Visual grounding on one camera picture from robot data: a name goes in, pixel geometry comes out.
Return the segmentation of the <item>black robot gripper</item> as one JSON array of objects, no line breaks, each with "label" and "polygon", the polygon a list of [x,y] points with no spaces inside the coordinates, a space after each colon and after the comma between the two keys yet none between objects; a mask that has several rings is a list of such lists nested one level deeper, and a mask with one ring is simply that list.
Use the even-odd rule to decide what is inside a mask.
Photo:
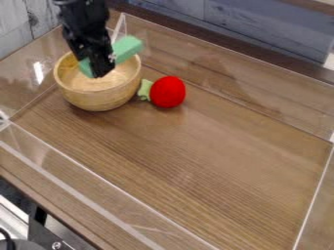
[{"label": "black robot gripper", "polygon": [[115,68],[115,55],[106,28],[110,12],[106,0],[54,0],[59,8],[63,37],[79,61],[89,58],[94,78]]}]

